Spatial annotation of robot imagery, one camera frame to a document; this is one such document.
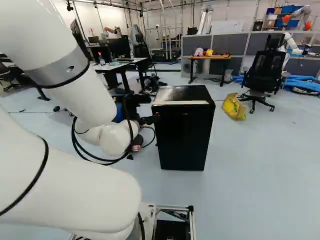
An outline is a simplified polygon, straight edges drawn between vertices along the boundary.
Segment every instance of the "gray metal band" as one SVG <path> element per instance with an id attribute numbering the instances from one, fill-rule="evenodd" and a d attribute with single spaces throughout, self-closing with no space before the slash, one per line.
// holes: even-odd
<path id="1" fill-rule="evenodd" d="M 77 45 L 67 56 L 46 66 L 24 71 L 42 87 L 59 86 L 80 75 L 88 66 L 88 59 Z"/>

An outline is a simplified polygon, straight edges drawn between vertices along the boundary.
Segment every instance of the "desk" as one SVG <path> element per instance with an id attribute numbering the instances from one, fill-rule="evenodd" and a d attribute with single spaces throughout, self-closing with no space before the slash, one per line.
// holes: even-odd
<path id="1" fill-rule="evenodd" d="M 222 87 L 224 85 L 224 79 L 225 79 L 225 73 L 226 73 L 226 70 L 227 70 L 227 66 L 228 66 L 228 63 L 229 63 L 231 58 L 232 58 L 231 54 L 228 54 L 228 55 L 219 55 L 219 54 L 217 54 L 217 55 L 213 55 L 213 56 L 190 56 L 190 57 L 188 57 L 188 59 L 191 60 L 190 81 L 188 83 L 190 84 L 195 80 L 195 77 L 193 77 L 193 74 L 194 74 L 194 61 L 195 60 L 206 60 L 206 59 L 215 60 L 215 61 L 225 60 L 224 65 L 223 65 L 222 79 L 221 79 L 221 82 L 220 82 L 220 87 Z"/>
<path id="2" fill-rule="evenodd" d="M 91 66 L 93 66 L 93 69 L 98 74 L 99 73 L 108 73 L 108 72 L 121 74 L 122 82 L 123 82 L 123 86 L 124 86 L 124 91 L 126 94 L 130 93 L 130 87 L 129 87 L 128 79 L 126 76 L 126 70 L 127 70 L 127 67 L 129 66 L 128 63 L 119 63 L 119 65 L 116 65 L 116 66 L 109 65 L 109 63 L 107 63 L 106 65 L 103 65 L 103 66 L 101 66 L 100 64 L 97 64 L 95 62 L 91 62 L 90 64 L 91 64 Z"/>
<path id="3" fill-rule="evenodd" d="M 120 63 L 126 63 L 129 65 L 135 65 L 138 68 L 139 78 L 140 78 L 140 85 L 141 91 L 140 93 L 145 92 L 145 77 L 144 77 L 144 70 L 146 68 L 149 69 L 148 65 L 148 58 L 147 57 L 134 57 L 133 61 L 120 61 Z"/>

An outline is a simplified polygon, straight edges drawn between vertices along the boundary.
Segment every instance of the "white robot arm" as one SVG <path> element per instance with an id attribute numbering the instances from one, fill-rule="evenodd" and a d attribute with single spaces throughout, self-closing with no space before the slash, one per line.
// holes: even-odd
<path id="1" fill-rule="evenodd" d="M 291 34 L 288 32 L 286 32 L 284 34 L 284 40 L 285 40 L 285 44 L 278 48 L 278 51 L 287 53 L 285 55 L 285 59 L 284 59 L 283 65 L 282 65 L 282 70 L 285 69 L 285 66 L 288 63 L 289 58 L 290 58 L 290 54 L 288 53 L 289 47 L 292 49 L 292 54 L 303 55 L 303 56 L 305 56 L 305 55 L 320 56 L 319 53 L 309 52 L 311 45 L 305 45 L 304 49 L 300 49 L 298 47 L 298 45 L 296 44 L 295 40 L 292 38 Z"/>
<path id="2" fill-rule="evenodd" d="M 13 13 L 18 17 L 8 23 Z M 110 125 L 116 105 L 52 2 L 6 0 L 0 15 L 1 51 L 78 117 L 81 138 L 121 156 L 131 141 L 128 122 Z M 139 125 L 131 125 L 135 137 Z"/>
<path id="3" fill-rule="evenodd" d="M 1 1 L 0 32 L 1 51 L 78 117 L 83 139 L 110 156 L 128 148 L 128 122 L 110 125 L 116 105 L 51 0 Z M 131 125 L 135 137 L 139 126 Z M 2 223 L 63 228 L 97 240 L 128 237 L 141 202 L 132 176 L 49 147 L 1 108 L 0 126 Z"/>
<path id="4" fill-rule="evenodd" d="M 283 18 L 285 23 L 288 23 L 291 18 L 303 16 L 304 22 L 304 30 L 309 31 L 312 29 L 312 16 L 311 16 L 311 6 L 304 5 L 303 7 L 299 8 L 298 10 L 294 11 L 290 15 L 286 15 Z"/>

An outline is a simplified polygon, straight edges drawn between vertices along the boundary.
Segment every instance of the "water bottle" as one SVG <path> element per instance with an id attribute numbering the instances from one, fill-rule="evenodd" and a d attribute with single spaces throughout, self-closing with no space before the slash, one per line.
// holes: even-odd
<path id="1" fill-rule="evenodd" d="M 101 65 L 101 66 L 106 65 L 106 61 L 105 61 L 104 58 L 102 57 L 100 51 L 98 52 L 98 54 L 99 54 L 100 65 Z"/>

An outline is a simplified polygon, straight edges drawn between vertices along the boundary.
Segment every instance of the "black cabinet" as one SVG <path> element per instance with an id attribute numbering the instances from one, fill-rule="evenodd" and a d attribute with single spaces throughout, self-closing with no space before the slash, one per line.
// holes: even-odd
<path id="1" fill-rule="evenodd" d="M 215 108 L 204 85 L 159 89 L 152 113 L 162 169 L 204 170 Z"/>

